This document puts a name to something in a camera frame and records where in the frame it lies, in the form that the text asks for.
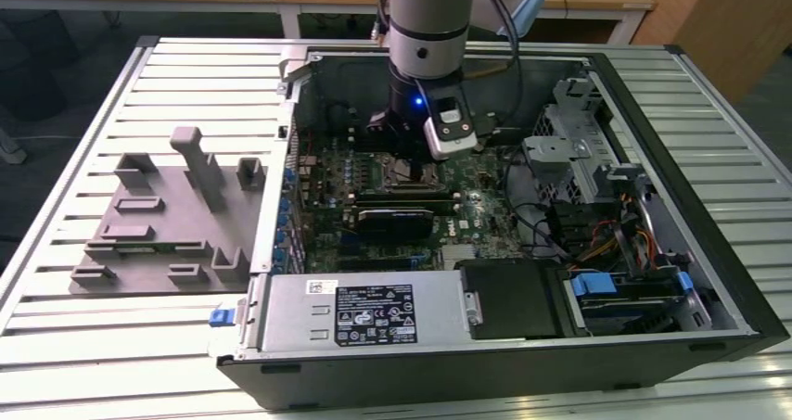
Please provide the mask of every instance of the metal bracket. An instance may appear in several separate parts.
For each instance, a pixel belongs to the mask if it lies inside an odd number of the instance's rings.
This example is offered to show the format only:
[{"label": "metal bracket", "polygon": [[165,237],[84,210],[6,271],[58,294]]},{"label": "metal bracket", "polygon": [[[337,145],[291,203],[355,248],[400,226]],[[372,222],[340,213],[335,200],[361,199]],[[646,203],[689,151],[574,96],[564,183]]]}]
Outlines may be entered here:
[{"label": "metal bracket", "polygon": [[608,181],[633,181],[643,174],[643,167],[635,163],[611,165],[606,178]]},{"label": "metal bracket", "polygon": [[289,83],[287,83],[287,82],[277,83],[277,89],[275,91],[275,94],[287,96],[288,95],[288,89],[289,89],[288,88],[288,85],[289,85]]},{"label": "metal bracket", "polygon": [[480,316],[479,295],[475,292],[464,292],[464,317],[470,325],[479,325],[483,323]]},{"label": "metal bracket", "polygon": [[524,139],[530,160],[536,162],[563,162],[591,157],[588,147],[580,139],[566,139],[556,135],[535,135]]}]

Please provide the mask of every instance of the gray floor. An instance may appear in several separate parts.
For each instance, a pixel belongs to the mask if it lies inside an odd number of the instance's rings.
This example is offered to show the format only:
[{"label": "gray floor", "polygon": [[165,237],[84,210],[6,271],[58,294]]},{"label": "gray floor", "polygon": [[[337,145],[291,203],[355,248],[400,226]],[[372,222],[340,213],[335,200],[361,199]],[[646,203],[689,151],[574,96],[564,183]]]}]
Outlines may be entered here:
[{"label": "gray floor", "polygon": [[[69,107],[57,117],[33,123],[17,122],[0,108],[0,125],[19,138],[27,153],[22,166],[0,162],[0,272],[15,249],[2,239],[23,236],[137,37],[281,37],[272,14],[124,13],[121,27],[113,30],[97,12],[62,12],[61,16],[82,54],[74,65],[54,72]],[[323,23],[303,16],[300,22],[305,38],[365,38],[371,29],[369,18],[360,18],[356,28],[347,26],[345,17]],[[2,32],[0,27],[0,39],[6,37]],[[792,57],[781,57],[737,107],[786,166],[792,166],[789,90]]]}]

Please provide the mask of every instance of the metal slotted surface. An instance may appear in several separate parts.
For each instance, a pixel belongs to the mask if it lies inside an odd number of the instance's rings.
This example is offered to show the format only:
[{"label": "metal slotted surface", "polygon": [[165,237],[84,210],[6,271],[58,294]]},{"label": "metal slotted surface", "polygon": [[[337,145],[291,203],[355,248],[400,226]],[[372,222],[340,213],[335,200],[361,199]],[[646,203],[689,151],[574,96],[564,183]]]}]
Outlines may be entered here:
[{"label": "metal slotted surface", "polygon": [[[158,165],[180,164],[166,141],[173,127],[188,124],[200,127],[204,150],[221,164],[235,164],[241,155],[257,156],[264,164],[280,159],[271,152],[283,119],[277,63],[291,43],[161,39],[156,48],[134,51],[0,281],[0,325],[7,321],[0,337],[2,418],[789,416],[789,341],[739,362],[706,364],[654,388],[265,414],[214,370],[206,354],[209,311],[240,295],[72,297],[69,269],[109,203],[117,185],[110,171],[122,152],[146,151]],[[311,43],[369,47],[363,42]],[[602,51],[580,45],[526,48]],[[787,173],[683,58],[661,47],[607,46],[602,52],[792,328]]]}]

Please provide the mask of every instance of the warning label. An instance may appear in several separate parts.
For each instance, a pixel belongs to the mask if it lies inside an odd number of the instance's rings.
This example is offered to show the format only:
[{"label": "warning label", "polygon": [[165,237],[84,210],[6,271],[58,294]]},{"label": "warning label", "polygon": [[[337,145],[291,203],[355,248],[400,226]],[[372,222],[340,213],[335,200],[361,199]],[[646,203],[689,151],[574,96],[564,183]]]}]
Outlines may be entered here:
[{"label": "warning label", "polygon": [[335,344],[417,342],[412,286],[335,288]]}]

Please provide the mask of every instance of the gray plastic part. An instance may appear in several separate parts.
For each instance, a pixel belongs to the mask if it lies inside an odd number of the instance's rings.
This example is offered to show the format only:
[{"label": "gray plastic part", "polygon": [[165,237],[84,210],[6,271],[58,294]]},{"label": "gray plastic part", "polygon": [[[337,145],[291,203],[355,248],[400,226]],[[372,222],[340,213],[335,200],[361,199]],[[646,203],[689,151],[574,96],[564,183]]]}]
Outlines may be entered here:
[{"label": "gray plastic part", "polygon": [[72,280],[84,287],[112,286],[114,277],[104,265],[80,265],[72,271]]},{"label": "gray plastic part", "polygon": [[[176,134],[176,145],[182,148],[188,139],[185,158],[200,158],[200,177],[209,178],[225,208],[209,211],[202,189],[193,187],[197,175],[188,177],[184,167],[156,167],[145,155],[124,156],[120,166],[128,168],[120,170],[136,171],[128,175],[132,183],[145,187],[126,189],[121,182],[74,268],[72,293],[225,293],[247,289],[265,169],[256,159],[217,167],[210,156],[193,150],[200,133],[177,133],[186,137]],[[85,275],[94,272],[90,267],[112,271],[113,279]]]},{"label": "gray plastic part", "polygon": [[256,158],[241,158],[236,164],[236,179],[244,191],[263,190],[265,182],[261,161]]},{"label": "gray plastic part", "polygon": [[236,248],[233,257],[228,261],[222,250],[216,248],[213,255],[210,255],[210,268],[224,283],[235,283],[239,280],[245,280],[249,271],[249,261],[244,256],[243,250]]},{"label": "gray plastic part", "polygon": [[200,190],[202,199],[212,212],[225,209],[225,200],[220,193],[222,175],[213,155],[205,155],[200,149],[200,130],[193,126],[177,126],[170,134],[170,147],[184,157],[189,170],[189,179]]},{"label": "gray plastic part", "polygon": [[156,173],[157,167],[145,153],[124,154],[113,172],[124,187],[137,194],[150,189],[145,175]]},{"label": "gray plastic part", "polygon": [[114,203],[114,210],[118,213],[161,211],[164,209],[164,201],[158,197],[128,197],[118,199]]},{"label": "gray plastic part", "polygon": [[102,239],[114,240],[148,240],[153,237],[150,225],[105,225],[101,232]]},{"label": "gray plastic part", "polygon": [[206,281],[206,273],[200,264],[170,264],[168,269],[168,278],[177,286]]}]

